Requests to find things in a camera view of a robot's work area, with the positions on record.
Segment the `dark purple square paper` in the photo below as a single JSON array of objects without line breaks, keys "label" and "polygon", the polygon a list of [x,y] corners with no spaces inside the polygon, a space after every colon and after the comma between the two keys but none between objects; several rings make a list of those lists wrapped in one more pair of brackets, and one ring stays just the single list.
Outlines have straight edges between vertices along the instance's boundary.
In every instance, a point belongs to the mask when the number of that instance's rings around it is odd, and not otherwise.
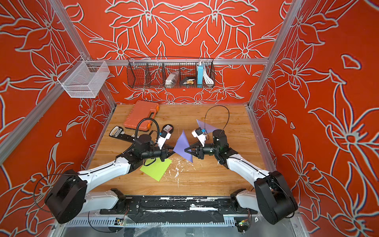
[{"label": "dark purple square paper", "polygon": [[176,154],[180,155],[182,158],[184,158],[184,149],[189,147],[189,146],[190,146],[190,144],[189,144],[188,139],[185,135],[185,132],[182,131],[182,134],[179,136],[173,151]]}]

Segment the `light lavender square paper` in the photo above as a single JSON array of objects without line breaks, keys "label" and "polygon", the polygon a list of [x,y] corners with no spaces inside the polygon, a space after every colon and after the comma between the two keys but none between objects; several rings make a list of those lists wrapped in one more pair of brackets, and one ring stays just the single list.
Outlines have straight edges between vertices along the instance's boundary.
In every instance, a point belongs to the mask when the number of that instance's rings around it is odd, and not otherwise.
[{"label": "light lavender square paper", "polygon": [[196,128],[195,130],[199,130],[199,134],[205,134],[205,133],[212,133],[214,130],[217,130],[218,128],[210,125],[210,124],[207,124],[205,123],[204,121],[201,121],[201,120],[196,120],[197,124],[198,124],[198,128]]}]

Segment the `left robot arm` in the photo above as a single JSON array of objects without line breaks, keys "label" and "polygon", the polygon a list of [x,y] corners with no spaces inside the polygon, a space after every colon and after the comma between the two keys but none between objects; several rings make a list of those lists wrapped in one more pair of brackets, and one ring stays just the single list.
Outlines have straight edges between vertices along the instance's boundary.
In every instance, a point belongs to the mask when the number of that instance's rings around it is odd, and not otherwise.
[{"label": "left robot arm", "polygon": [[64,224],[77,215],[99,209],[125,210],[125,196],[118,189],[94,192],[96,187],[139,169],[145,160],[164,162],[173,155],[174,148],[165,139],[154,142],[150,135],[142,134],[113,162],[75,172],[62,173],[46,195],[44,203],[58,223]]}]

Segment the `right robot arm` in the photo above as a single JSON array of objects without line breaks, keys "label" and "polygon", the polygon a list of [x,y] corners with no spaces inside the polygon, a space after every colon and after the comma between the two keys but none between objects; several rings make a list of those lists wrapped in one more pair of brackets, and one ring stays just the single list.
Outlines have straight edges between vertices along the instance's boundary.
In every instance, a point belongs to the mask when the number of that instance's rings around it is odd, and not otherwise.
[{"label": "right robot arm", "polygon": [[260,213],[270,224],[290,218],[298,210],[298,204],[286,179],[279,171],[269,172],[253,165],[232,149],[222,129],[212,133],[213,142],[207,144],[206,131],[200,127],[191,132],[198,142],[184,151],[199,159],[214,156],[218,164],[237,173],[253,186],[253,191],[241,190],[235,199],[241,208],[248,208]]}]

